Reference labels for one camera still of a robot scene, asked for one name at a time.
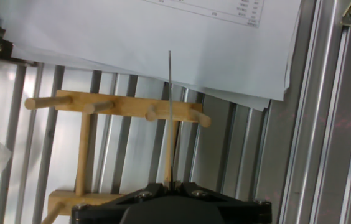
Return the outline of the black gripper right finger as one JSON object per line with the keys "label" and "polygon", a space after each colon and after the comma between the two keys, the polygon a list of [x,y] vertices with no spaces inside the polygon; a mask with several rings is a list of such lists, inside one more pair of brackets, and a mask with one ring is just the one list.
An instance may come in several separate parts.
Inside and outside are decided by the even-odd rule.
{"label": "black gripper right finger", "polygon": [[195,182],[176,182],[173,193],[213,205],[225,223],[271,223],[271,202],[266,200],[238,200]]}

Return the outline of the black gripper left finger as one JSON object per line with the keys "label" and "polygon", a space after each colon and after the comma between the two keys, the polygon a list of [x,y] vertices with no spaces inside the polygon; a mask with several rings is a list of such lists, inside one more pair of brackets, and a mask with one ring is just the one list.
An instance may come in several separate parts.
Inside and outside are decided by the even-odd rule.
{"label": "black gripper left finger", "polygon": [[148,184],[143,189],[101,205],[75,205],[72,208],[72,224],[120,223],[132,205],[166,196],[169,192],[163,184]]}

